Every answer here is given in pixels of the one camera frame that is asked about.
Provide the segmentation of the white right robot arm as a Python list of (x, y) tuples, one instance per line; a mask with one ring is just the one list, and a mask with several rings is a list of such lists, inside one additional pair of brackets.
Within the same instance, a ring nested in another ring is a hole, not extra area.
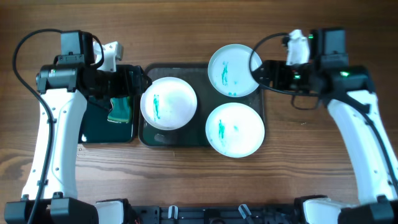
[(264, 90), (314, 97), (336, 123), (353, 166), (357, 205), (324, 195), (295, 199), (297, 223), (396, 223), (397, 158), (382, 123), (366, 67), (350, 65), (338, 27), (281, 32), (286, 60), (265, 60), (250, 74)]

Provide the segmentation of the green yellow sponge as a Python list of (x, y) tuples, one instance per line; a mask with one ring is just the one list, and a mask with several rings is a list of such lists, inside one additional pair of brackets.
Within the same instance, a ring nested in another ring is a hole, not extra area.
[(108, 115), (108, 121), (114, 123), (129, 123), (132, 118), (130, 97), (112, 98), (112, 110)]

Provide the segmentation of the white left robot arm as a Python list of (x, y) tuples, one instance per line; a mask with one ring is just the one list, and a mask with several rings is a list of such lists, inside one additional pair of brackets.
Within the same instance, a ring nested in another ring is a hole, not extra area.
[(126, 199), (90, 204), (77, 198), (75, 166), (81, 122), (92, 97), (99, 100), (140, 95), (151, 79), (140, 66), (102, 69), (95, 57), (97, 36), (61, 31), (61, 53), (36, 76), (31, 93), (40, 104), (32, 168), (18, 202), (4, 209), (7, 223), (140, 223)]

